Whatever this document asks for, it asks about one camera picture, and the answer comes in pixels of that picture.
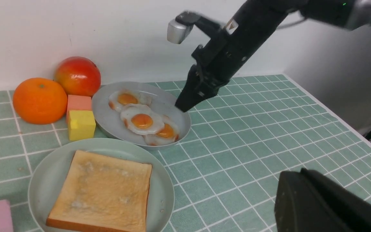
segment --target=egg yolk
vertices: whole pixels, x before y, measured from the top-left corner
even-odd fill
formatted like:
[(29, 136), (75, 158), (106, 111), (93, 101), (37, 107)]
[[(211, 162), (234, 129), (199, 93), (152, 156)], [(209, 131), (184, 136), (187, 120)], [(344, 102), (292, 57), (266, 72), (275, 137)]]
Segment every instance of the egg yolk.
[(129, 93), (123, 93), (123, 94), (118, 95), (117, 101), (122, 105), (138, 104), (137, 98)]
[(163, 138), (171, 138), (174, 135), (174, 129), (169, 124), (164, 123), (164, 128), (157, 135)]
[(153, 124), (153, 119), (145, 113), (139, 113), (131, 118), (131, 122), (140, 129), (147, 129)]

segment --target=yellow block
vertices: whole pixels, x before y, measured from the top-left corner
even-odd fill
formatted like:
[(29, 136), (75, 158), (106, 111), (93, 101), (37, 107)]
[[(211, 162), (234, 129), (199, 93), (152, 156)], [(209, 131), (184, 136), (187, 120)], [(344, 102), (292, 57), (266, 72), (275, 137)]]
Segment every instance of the yellow block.
[(70, 110), (68, 120), (68, 138), (70, 141), (94, 137), (95, 119), (91, 110)]

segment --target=apple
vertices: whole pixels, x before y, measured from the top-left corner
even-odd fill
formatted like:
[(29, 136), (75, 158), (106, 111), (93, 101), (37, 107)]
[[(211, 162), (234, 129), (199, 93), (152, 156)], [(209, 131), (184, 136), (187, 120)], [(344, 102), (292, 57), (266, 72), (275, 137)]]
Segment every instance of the apple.
[(101, 73), (90, 59), (68, 57), (58, 65), (54, 81), (67, 94), (92, 97), (101, 86)]

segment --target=egg white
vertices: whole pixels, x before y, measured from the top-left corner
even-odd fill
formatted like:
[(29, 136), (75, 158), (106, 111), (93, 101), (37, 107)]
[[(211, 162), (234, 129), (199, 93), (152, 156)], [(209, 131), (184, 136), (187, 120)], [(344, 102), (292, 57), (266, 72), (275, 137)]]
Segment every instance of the egg white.
[(162, 116), (162, 121), (163, 123), (167, 123), (173, 128), (174, 134), (170, 138), (164, 138), (155, 134), (149, 134), (149, 135), (144, 135), (144, 141), (146, 142), (147, 145), (150, 146), (162, 146), (162, 145), (167, 145), (171, 144), (175, 141), (178, 140), (178, 137), (180, 135), (180, 129), (178, 128), (178, 125), (174, 123), (168, 116), (163, 115)]
[(139, 91), (130, 90), (115, 91), (109, 96), (109, 106), (111, 109), (116, 110), (117, 112), (121, 112), (124, 105), (118, 102), (118, 96), (124, 93), (133, 95), (135, 98), (137, 98), (138, 104), (142, 105), (150, 106), (153, 100), (151, 96)]
[[(131, 119), (135, 115), (139, 113), (144, 113), (149, 115), (153, 119), (153, 124), (149, 128), (141, 129), (136, 127), (132, 122)], [(142, 104), (127, 104), (122, 107), (120, 118), (124, 122), (126, 122), (127, 128), (138, 134), (138, 135), (149, 135), (149, 134), (156, 134), (157, 132), (161, 131), (164, 128), (164, 122), (162, 117), (153, 112), (149, 106), (142, 105)]]

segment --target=tiled countertop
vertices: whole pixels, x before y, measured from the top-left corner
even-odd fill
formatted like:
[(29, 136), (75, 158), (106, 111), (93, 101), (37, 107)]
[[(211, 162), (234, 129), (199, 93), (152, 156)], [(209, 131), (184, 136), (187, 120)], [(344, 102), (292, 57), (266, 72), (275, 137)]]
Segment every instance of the tiled countertop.
[[(184, 81), (152, 84), (178, 95)], [(66, 124), (27, 124), (11, 98), (0, 92), (0, 199), (12, 204), (15, 232), (41, 231), (28, 209), (28, 183), (47, 154), (69, 143)], [(190, 115), (184, 141), (152, 152), (174, 183), (165, 232), (277, 231), (279, 173), (301, 167), (371, 203), (371, 144), (283, 75), (233, 78)]]

